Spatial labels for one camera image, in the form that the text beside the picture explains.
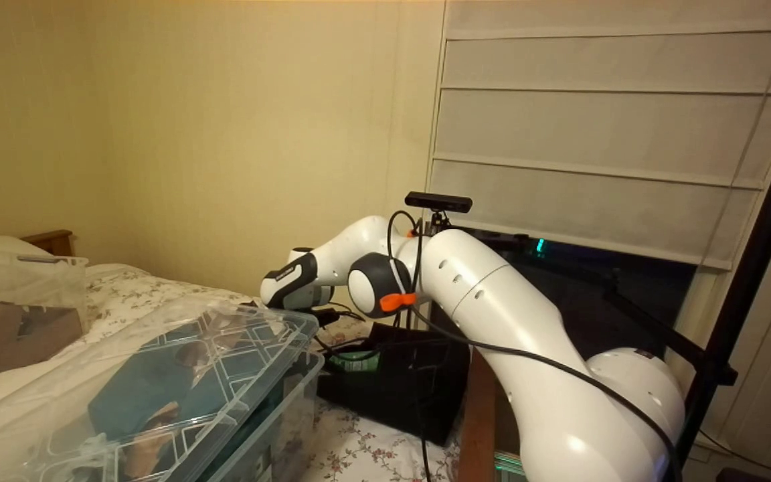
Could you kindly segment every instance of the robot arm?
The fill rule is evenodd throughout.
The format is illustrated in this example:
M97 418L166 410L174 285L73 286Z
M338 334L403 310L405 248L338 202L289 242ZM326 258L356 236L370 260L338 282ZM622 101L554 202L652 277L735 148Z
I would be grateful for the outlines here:
M387 231L389 222L381 218L354 222L324 246L267 274L261 290L263 299L270 309L289 309L289 299L306 290L348 285L354 303L358 305L362 299L364 305L370 297L384 294L376 278L400 277L400 270L393 266L370 270L358 268L356 260L387 254L387 236L392 236L403 274L420 262L420 291L470 341L554 360L615 388L662 425L670 440L681 437L682 396L662 360L630 349L582 360L559 310L475 236L441 231L432 238L408 242ZM520 457L531 480L634 482L665 475L665 443L595 386L518 353L487 349L480 353L491 361L512 402L520 429Z

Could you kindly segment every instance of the wall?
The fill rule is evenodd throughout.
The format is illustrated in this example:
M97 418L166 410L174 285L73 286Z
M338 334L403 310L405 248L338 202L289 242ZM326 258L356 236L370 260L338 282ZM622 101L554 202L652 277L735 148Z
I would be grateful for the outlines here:
M254 291L423 185L439 2L92 7L120 222L162 277Z
M120 258L97 136L87 7L0 0L0 234L75 227L80 248Z

